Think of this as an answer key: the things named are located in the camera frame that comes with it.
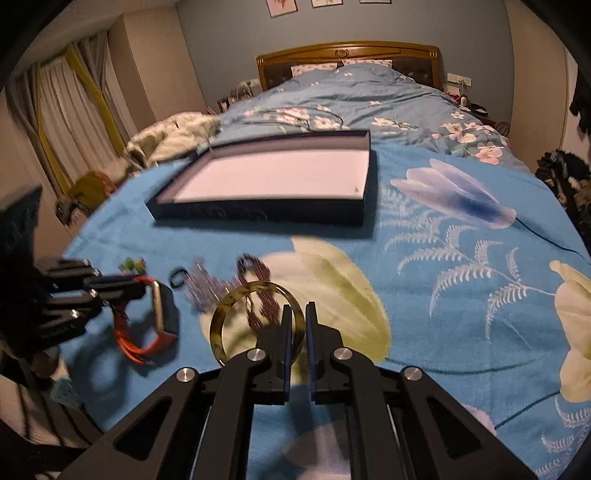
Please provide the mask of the tortoiseshell bangle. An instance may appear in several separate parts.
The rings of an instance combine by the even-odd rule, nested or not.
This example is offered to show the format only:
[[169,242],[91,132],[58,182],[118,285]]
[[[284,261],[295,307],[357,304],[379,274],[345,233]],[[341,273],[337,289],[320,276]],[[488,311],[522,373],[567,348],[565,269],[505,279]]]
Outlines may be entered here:
[[290,345],[290,364],[294,365],[304,343],[304,312],[296,297],[286,288],[270,281],[253,281],[242,284],[231,291],[213,311],[209,324],[209,344],[215,360],[224,366],[232,355],[245,350],[246,346],[253,346],[259,333],[270,330],[276,323],[263,322],[263,329],[256,330],[247,323],[247,304],[250,295],[256,293],[270,293],[283,297],[287,306],[293,312],[290,326],[293,333],[288,336]]

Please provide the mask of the orange smart watch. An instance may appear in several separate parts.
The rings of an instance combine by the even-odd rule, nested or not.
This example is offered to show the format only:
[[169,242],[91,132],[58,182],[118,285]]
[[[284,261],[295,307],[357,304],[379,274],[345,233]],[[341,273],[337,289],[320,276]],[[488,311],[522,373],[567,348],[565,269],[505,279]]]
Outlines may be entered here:
[[[131,334],[131,323],[127,306],[149,293],[150,309],[147,313],[151,342],[139,346]],[[170,287],[145,275],[127,276],[121,296],[111,304],[113,336],[124,357],[136,365],[145,365],[176,342],[179,335],[179,313]]]

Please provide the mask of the dark blue jewelry tray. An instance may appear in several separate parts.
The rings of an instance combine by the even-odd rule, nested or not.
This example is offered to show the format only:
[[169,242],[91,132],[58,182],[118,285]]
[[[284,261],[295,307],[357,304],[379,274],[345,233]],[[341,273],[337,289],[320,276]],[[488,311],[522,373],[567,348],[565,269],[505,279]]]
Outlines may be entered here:
[[360,226],[369,185],[369,131],[276,135],[195,155],[146,206],[156,220]]

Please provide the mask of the blue floral blanket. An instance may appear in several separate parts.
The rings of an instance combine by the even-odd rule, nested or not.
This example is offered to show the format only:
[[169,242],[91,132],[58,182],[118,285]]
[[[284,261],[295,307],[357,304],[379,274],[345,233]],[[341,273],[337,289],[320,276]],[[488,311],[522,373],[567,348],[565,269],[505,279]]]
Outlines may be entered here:
[[155,220],[175,165],[127,183],[66,249],[106,274],[142,259],[218,280],[252,255],[383,367],[423,368],[538,477],[590,431],[590,256],[533,175],[377,141],[363,226]]

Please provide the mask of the cream puffer jacket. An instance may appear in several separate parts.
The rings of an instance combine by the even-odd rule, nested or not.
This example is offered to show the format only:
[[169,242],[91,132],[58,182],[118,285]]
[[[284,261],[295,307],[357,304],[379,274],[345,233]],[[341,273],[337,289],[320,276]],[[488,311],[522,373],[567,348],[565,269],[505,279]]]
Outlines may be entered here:
[[128,141],[124,157],[139,169],[182,158],[198,148],[207,148],[221,120],[217,115],[182,112],[141,130]]

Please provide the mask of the white curtain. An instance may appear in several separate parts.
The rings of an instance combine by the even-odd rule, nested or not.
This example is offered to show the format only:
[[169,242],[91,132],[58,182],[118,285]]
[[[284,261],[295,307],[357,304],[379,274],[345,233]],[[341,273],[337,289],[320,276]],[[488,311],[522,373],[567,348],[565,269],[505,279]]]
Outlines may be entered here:
[[89,172],[122,183],[124,150],[137,128],[111,58],[108,32],[74,41],[6,88],[9,111],[59,196]]

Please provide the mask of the grey-blue floral duvet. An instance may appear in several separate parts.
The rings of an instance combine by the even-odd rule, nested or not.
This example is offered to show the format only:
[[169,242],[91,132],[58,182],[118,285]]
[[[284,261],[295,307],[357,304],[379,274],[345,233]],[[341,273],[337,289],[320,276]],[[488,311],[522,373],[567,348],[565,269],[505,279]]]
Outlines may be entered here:
[[221,114],[219,142],[368,130],[376,139],[525,172],[506,136],[444,92],[380,65],[349,65],[287,80]]

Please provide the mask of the left floral pillow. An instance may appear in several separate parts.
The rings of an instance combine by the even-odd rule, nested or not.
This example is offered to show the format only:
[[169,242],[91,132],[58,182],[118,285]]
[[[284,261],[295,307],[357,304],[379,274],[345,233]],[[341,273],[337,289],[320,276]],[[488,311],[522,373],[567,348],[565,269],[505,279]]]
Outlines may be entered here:
[[294,65],[290,67],[291,77],[294,78],[312,71],[334,71],[338,66],[338,62]]

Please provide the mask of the floral pillow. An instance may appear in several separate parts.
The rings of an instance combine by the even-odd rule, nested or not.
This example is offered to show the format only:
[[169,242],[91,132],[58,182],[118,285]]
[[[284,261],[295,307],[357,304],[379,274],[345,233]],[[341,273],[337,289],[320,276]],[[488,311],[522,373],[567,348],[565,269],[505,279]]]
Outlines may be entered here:
[[312,71],[334,71],[338,66],[338,62],[294,65],[290,67],[291,77],[294,78]]
[[393,61],[391,59],[343,59],[342,65],[380,65],[388,69],[393,68]]

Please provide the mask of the dark clothes pile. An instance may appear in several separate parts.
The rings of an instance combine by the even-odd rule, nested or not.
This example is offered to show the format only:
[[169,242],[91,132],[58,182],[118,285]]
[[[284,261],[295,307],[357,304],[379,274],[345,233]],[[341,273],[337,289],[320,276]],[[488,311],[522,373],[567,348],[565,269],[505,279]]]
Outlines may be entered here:
[[575,225],[590,222],[590,168],[577,155],[546,152],[537,161],[535,176],[553,192]]

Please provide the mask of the right floral pillow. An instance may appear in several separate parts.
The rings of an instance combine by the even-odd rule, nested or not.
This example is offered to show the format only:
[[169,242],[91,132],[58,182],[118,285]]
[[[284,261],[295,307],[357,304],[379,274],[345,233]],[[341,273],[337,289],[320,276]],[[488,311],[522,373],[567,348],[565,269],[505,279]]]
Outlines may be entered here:
[[380,65],[388,69],[393,68],[393,61],[391,59],[343,59],[342,65]]

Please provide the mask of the left framed picture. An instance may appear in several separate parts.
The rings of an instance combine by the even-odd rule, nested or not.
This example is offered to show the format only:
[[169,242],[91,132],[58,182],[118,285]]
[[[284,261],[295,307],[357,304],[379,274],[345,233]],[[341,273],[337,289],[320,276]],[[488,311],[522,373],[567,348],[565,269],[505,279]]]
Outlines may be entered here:
[[266,6],[271,18],[297,12],[296,0],[266,0]]

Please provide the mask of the wooden headboard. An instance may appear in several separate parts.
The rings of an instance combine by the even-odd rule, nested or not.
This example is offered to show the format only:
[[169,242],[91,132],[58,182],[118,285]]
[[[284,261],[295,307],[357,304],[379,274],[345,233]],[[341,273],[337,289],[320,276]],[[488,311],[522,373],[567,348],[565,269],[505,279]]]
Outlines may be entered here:
[[346,41],[329,42],[281,50],[256,58],[263,91],[293,77],[297,65],[336,63],[345,60],[391,60],[392,68],[417,83],[443,89],[441,53],[438,47],[405,42]]

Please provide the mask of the middle framed picture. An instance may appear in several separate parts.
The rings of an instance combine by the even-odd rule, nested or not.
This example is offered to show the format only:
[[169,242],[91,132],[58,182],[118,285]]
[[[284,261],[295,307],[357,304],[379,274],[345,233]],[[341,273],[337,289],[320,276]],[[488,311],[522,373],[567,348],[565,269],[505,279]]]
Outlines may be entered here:
[[312,8],[325,8],[342,5],[342,0],[311,0]]

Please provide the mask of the wall socket plate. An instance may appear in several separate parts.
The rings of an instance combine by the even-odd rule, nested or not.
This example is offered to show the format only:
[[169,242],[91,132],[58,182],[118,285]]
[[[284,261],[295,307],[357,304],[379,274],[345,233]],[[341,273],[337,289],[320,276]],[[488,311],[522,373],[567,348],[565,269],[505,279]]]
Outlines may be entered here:
[[447,82],[451,84],[463,85],[466,87],[472,86],[472,79],[470,77],[454,74],[451,72],[447,73]]

